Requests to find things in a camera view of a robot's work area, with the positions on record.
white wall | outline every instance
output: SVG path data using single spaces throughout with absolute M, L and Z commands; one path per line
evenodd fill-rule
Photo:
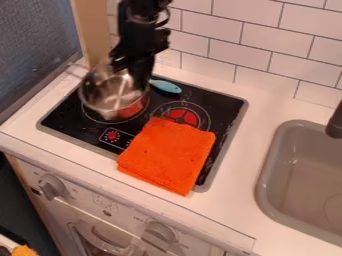
M 159 63 L 328 107 L 342 99 L 342 0 L 171 6 L 171 49 Z

floor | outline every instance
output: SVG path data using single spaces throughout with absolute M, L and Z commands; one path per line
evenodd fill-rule
M 11 166 L 0 153 L 0 233 L 40 256 L 60 256 Z

grout line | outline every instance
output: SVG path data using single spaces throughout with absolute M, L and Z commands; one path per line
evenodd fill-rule
M 312 9 L 319 9 L 319 10 L 324 10 L 324 11 L 332 11 L 332 12 L 339 12 L 339 13 L 342 13 L 341 11 L 336 11 L 336 10 L 329 10 L 329 9 L 325 9 L 326 7 L 326 4 L 327 4 L 327 1 L 328 0 L 325 0 L 325 3 L 323 5 L 323 7 L 316 7 L 316 6 L 310 6 L 310 5 L 304 5 L 304 4 L 297 4 L 297 3 L 290 3 L 290 2 L 283 2 L 281 0 L 269 0 L 271 2 L 276 2 L 276 3 L 285 3 L 285 4 L 290 4 L 290 5 L 297 5 L 297 6 L 301 6 L 301 7 L 307 7 L 307 8 L 312 8 Z
M 296 99 L 296 100 L 308 102 L 308 103 L 315 104 L 315 105 L 318 105 L 318 106 L 322 106 L 322 107 L 325 107 L 325 108 L 336 109 L 336 107 L 330 107 L 330 106 L 328 106 L 328 105 L 323 105 L 322 103 L 316 103 L 316 102 L 309 101 L 309 100 L 304 100 L 304 99 Z
M 203 37 L 203 38 L 206 38 L 206 39 L 211 39 L 211 40 L 216 40 L 216 41 L 224 42 L 224 43 L 227 43 L 227 44 L 235 44 L 235 45 L 240 45 L 240 46 L 244 46 L 244 47 L 248 47 L 248 48 L 252 48 L 252 49 L 257 49 L 257 50 L 264 51 L 264 52 L 278 53 L 278 54 L 282 54 L 282 55 L 286 55 L 286 56 L 290 56 L 290 57 L 294 57 L 294 58 L 299 58 L 299 59 L 303 59 L 303 60 L 307 60 L 307 61 L 318 62 L 318 63 L 327 64 L 327 65 L 331 65 L 331 66 L 335 66 L 335 67 L 342 67 L 342 65 L 337 65 L 337 64 L 334 64 L 334 63 L 328 63 L 328 62 L 324 62 L 324 61 L 320 61 L 320 60 L 312 60 L 312 59 L 308 59 L 308 58 L 302 57 L 302 56 L 296 56 L 296 55 L 292 55 L 292 54 L 288 54 L 288 53 L 271 51 L 271 50 L 262 49 L 262 48 L 258 48 L 258 47 L 255 47 L 255 46 L 245 45 L 245 44 L 239 44 L 239 43 L 231 42 L 231 41 L 224 41 L 222 39 L 211 38 L 211 37 L 207 37 L 207 36 L 203 36 L 203 35 L 199 35 L 199 34 L 194 34 L 194 33 L 191 33 L 191 32 L 179 31 L 179 30 L 176 30 L 176 29 L 172 29 L 172 30 L 178 31 L 178 32 L 182 32 L 182 33 L 186 33 L 186 34 L 193 35 L 193 36 L 198 36 L 198 37 Z
M 325 0 L 324 5 L 323 5 L 323 9 L 325 9 L 325 7 L 327 7 L 327 3 L 328 3 L 328 0 Z
M 190 54 L 190 55 L 193 55 L 193 56 L 197 56 L 197 57 L 201 57 L 201 58 L 205 58 L 203 57 L 202 55 L 198 55 L 198 54 L 194 54 L 194 53 L 190 53 L 190 52 L 184 52 L 186 54 Z M 293 80 L 298 80 L 300 78 L 298 77 L 291 77 L 291 76 L 286 76 L 286 75 L 282 75 L 282 74 L 279 74 L 279 73 L 274 73 L 274 72 L 267 72 L 265 70 L 261 70 L 261 69 L 257 69 L 257 68 L 252 68 L 252 67 L 248 67 L 248 66 L 244 66 L 244 65 L 237 65 L 236 63 L 232 63 L 232 62 L 228 62 L 228 61 L 223 61 L 223 60 L 219 60 L 219 59 L 215 59 L 215 58 L 207 58 L 207 59 L 210 59 L 210 60 L 215 60 L 215 61 L 218 61 L 218 62 L 221 62 L 221 63 L 226 63 L 226 64 L 230 64 L 230 65 L 236 65 L 236 66 L 239 66 L 239 67 L 243 67 L 243 68 L 248 68 L 248 69 L 252 69 L 252 70 L 255 70 L 255 71 L 259 71 L 259 72 L 263 72 L 263 73 L 267 73 L 267 74 L 271 74 L 271 75 L 276 75 L 276 76 L 281 76 L 281 77 L 286 77 L 286 78 L 290 78 L 290 79 L 293 79 Z M 333 86 L 329 86 L 329 85 L 325 85 L 325 84 L 320 84 L 320 83 L 316 83 L 316 82 L 313 82 L 313 81 L 308 81 L 308 80 L 303 80 L 303 79 L 300 79 L 302 82 L 307 82 L 307 83 L 311 83 L 311 84 L 316 84 L 316 85 L 320 85 L 320 86 L 323 86 L 323 87 L 326 87 L 326 88 L 334 88 Z
M 211 39 L 209 38 L 208 49 L 207 49 L 207 57 L 208 57 L 208 58 L 209 58 L 209 56 L 210 56 L 210 42 L 211 42 Z
M 180 52 L 180 57 L 179 57 L 179 68 L 183 69 L 183 52 Z
M 342 77 L 342 72 L 341 72 L 340 76 L 339 76 L 339 77 L 338 77 L 338 79 L 337 79 L 337 82 L 336 82 L 335 88 L 337 88 L 337 86 L 338 86 L 338 83 L 339 83 L 339 82 L 340 82 L 340 80 L 341 80 L 341 77 Z
M 180 31 L 183 31 L 183 10 L 180 10 Z
M 284 8 L 285 8 L 285 3 L 283 3 L 283 6 L 281 7 L 280 17 L 279 17 L 279 22 L 278 22 L 278 28 L 280 28 L 280 23 L 281 23 L 281 20 L 283 18 Z
M 243 30 L 244 30 L 244 28 L 245 28 L 245 23 L 242 22 L 239 44 L 241 44 L 241 42 L 242 42 L 242 35 L 243 35 Z
M 302 82 L 301 80 L 298 80 L 298 84 L 297 84 L 297 87 L 296 87 L 295 93 L 294 93 L 294 95 L 293 95 L 293 98 L 294 98 L 294 99 L 295 99 L 295 98 L 296 98 L 296 96 L 297 96 L 298 89 L 299 89 L 299 86 L 300 86 L 300 83 L 301 83 L 301 82 Z
M 273 52 L 271 52 L 270 60 L 269 60 L 268 65 L 267 65 L 267 72 L 270 71 L 272 59 L 273 59 Z
M 310 57 L 310 53 L 311 53 L 312 47 L 313 47 L 313 45 L 314 45 L 315 39 L 316 39 L 316 36 L 314 36 L 314 37 L 312 38 L 312 41 L 311 41 L 311 44 L 310 44 L 310 48 L 309 48 L 309 51 L 308 51 L 308 55 L 307 55 L 307 57 L 306 57 L 307 59 L 309 59 L 309 57 Z
M 214 13 L 214 4 L 215 4 L 215 0 L 211 0 L 211 12 L 210 12 L 211 14 Z
M 234 76 L 233 76 L 233 83 L 236 81 L 236 75 L 237 75 L 237 65 L 235 65 L 235 70 L 234 70 Z
M 332 39 L 332 40 L 336 40 L 336 41 L 340 41 L 342 42 L 342 39 L 336 39 L 336 38 L 332 38 L 332 37 L 327 37 L 327 36 L 322 36 L 322 35 L 315 35 L 315 34 L 310 34 L 310 33 L 306 33 L 306 32 L 300 32 L 300 31 L 295 31 L 295 30 L 291 30 L 291 29 L 285 29 L 285 28 L 277 28 L 276 26 L 269 26 L 269 25 L 265 25 L 265 24 L 258 24 L 258 23 L 254 23 L 254 22 L 250 22 L 250 21 L 244 21 L 244 20 L 237 20 L 237 19 L 232 19 L 232 18 L 227 18 L 224 16 L 218 16 L 218 15 L 210 15 L 207 13 L 201 13 L 201 12 L 196 12 L 196 11 L 190 11 L 190 10 L 186 10 L 187 12 L 192 12 L 192 13 L 196 13 L 196 14 L 201 14 L 201 15 L 205 15 L 205 16 L 210 16 L 210 17 L 216 17 L 216 18 L 220 18 L 220 19 L 225 19 L 225 20 L 232 20 L 232 21 L 237 21 L 237 22 L 244 22 L 247 24 L 252 24 L 252 25 L 257 25 L 257 26 L 262 26 L 262 27 L 267 27 L 267 28 L 276 28 L 276 29 L 280 29 L 283 31 L 288 31 L 288 32 L 293 32 L 293 33 L 297 33 L 297 34 L 303 34 L 303 35 L 309 35 L 309 36 L 319 36 L 322 38 L 326 38 L 326 39 Z

metal pot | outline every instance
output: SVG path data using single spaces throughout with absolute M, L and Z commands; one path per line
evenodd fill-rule
M 144 109 L 148 87 L 136 88 L 127 70 L 113 74 L 105 68 L 97 67 L 83 80 L 78 91 L 82 103 L 106 120 L 129 119 Z

red burner marking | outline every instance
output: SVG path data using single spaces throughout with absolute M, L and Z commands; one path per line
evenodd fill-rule
M 175 110 L 171 110 L 170 113 L 167 113 L 166 116 L 171 117 L 171 118 L 181 118 L 182 116 L 184 116 L 185 110 L 184 109 L 175 109 Z
M 176 122 L 189 124 L 195 127 L 199 123 L 199 120 L 196 114 L 189 109 L 182 109 L 182 108 L 174 109 L 174 110 L 171 110 L 169 113 L 166 113 L 165 117 L 173 119 Z
M 107 136 L 110 140 L 115 140 L 118 135 L 115 132 L 109 132 Z
M 197 117 L 194 113 L 188 111 L 185 116 L 184 116 L 184 120 L 186 123 L 196 126 L 198 124 L 198 120 Z

